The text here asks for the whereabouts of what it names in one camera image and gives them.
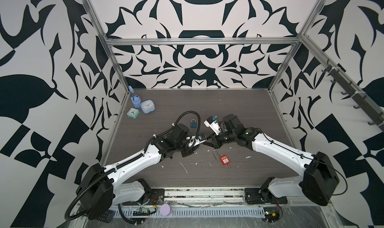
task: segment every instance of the wood grain surface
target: wood grain surface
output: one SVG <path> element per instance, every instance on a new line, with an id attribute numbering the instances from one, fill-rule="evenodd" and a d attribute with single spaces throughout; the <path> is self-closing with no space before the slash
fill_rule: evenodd
<path id="1" fill-rule="evenodd" d="M 124 115 L 118 129 L 108 163 L 115 163 L 143 149 L 153 134 L 169 129 L 178 116 L 189 110 L 201 116 L 200 133 L 207 136 L 212 130 L 205 127 L 204 120 L 210 115 L 218 119 L 233 113 L 245 127 L 259 127 L 272 138 L 289 144 L 281 122 L 265 90 L 140 90 L 136 89 L 142 101 L 152 100 L 156 110 L 148 114 L 140 111 L 136 119 Z M 133 107 L 128 101 L 125 113 Z M 187 114 L 180 123 L 190 126 L 195 115 Z M 218 151 L 227 155 L 230 168 L 223 166 L 212 155 L 213 149 L 200 145 L 194 154 L 181 157 L 176 152 L 173 159 L 164 159 L 137 173 L 127 182 L 144 178 L 151 187 L 174 186 L 243 186 L 261 185 L 268 177 L 279 178 L 297 174 L 280 162 L 240 147 L 236 143 L 225 144 Z"/>

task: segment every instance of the wall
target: wall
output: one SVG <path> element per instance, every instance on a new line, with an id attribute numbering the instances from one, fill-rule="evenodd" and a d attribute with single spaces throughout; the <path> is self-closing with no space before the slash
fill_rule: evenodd
<path id="1" fill-rule="evenodd" d="M 110 38 L 295 37 L 316 0 L 91 0 Z M 287 45 L 116 47 L 133 87 L 266 88 Z"/>
<path id="2" fill-rule="evenodd" d="M 328 0 L 309 36 L 383 106 L 384 0 Z M 331 201 L 347 225 L 384 225 L 384 133 L 368 125 L 302 45 L 274 90 L 295 146 L 327 154 L 348 182 Z M 335 193 L 345 190 L 341 179 Z"/>
<path id="3" fill-rule="evenodd" d="M 56 227 L 125 91 L 80 0 L 0 0 L 1 227 Z"/>

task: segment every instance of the purple round object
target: purple round object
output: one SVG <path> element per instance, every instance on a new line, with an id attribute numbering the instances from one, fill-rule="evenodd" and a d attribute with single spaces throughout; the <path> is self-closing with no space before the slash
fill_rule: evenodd
<path id="1" fill-rule="evenodd" d="M 168 204 L 163 204 L 161 207 L 160 207 L 160 213 L 161 215 L 163 216 L 169 216 L 170 213 L 171 213 L 171 207 L 168 205 Z"/>

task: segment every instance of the black and white patterned wall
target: black and white patterned wall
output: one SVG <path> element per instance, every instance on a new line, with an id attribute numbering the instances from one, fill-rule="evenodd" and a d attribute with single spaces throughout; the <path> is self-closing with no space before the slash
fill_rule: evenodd
<path id="1" fill-rule="evenodd" d="M 383 103 L 384 0 L 328 0 L 310 37 L 359 86 Z M 344 90 L 322 73 L 302 45 L 274 90 L 295 146 L 326 153 L 348 181 L 345 194 L 332 197 L 347 225 L 384 225 L 384 133 Z M 335 193 L 343 192 L 341 179 Z"/>
<path id="2" fill-rule="evenodd" d="M 316 0 L 91 1 L 110 38 L 192 38 L 295 37 Z M 115 53 L 133 87 L 266 88 L 286 47 L 129 46 Z"/>
<path id="3" fill-rule="evenodd" d="M 80 0 L 0 0 L 1 227 L 57 227 L 125 90 Z"/>

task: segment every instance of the robotic arm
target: robotic arm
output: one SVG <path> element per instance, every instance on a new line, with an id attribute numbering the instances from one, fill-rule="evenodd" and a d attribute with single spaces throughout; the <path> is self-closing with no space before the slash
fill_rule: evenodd
<path id="1" fill-rule="evenodd" d="M 246 202 L 276 203 L 280 197 L 306 196 L 316 204 L 325 206 L 328 204 L 339 179 L 332 167 L 329 158 L 318 152 L 316 155 L 294 149 L 281 142 L 273 140 L 260 129 L 244 128 L 237 116 L 230 114 L 218 121 L 217 117 L 209 117 L 204 125 L 210 127 L 214 133 L 206 138 L 204 134 L 198 134 L 200 117 L 198 116 L 198 128 L 195 136 L 191 136 L 189 128 L 178 124 L 158 137 L 151 138 L 146 148 L 119 162 L 105 167 L 95 164 L 89 168 L 79 188 L 78 195 L 65 213 L 66 220 L 72 220 L 85 215 L 90 220 L 98 219 L 111 205 L 128 201 L 138 201 L 141 204 L 149 200 L 151 188 L 143 179 L 130 183 L 128 188 L 121 189 L 120 185 L 134 174 L 157 164 L 165 158 L 172 159 L 176 151 L 180 151 L 182 157 L 193 154 L 199 144 L 219 149 L 225 143 L 236 142 L 238 145 L 250 150 L 261 152 L 275 160 L 285 164 L 294 170 L 298 176 L 291 178 L 270 177 L 260 189 L 246 189 Z M 70 216 L 70 212 L 80 201 L 83 210 Z"/>

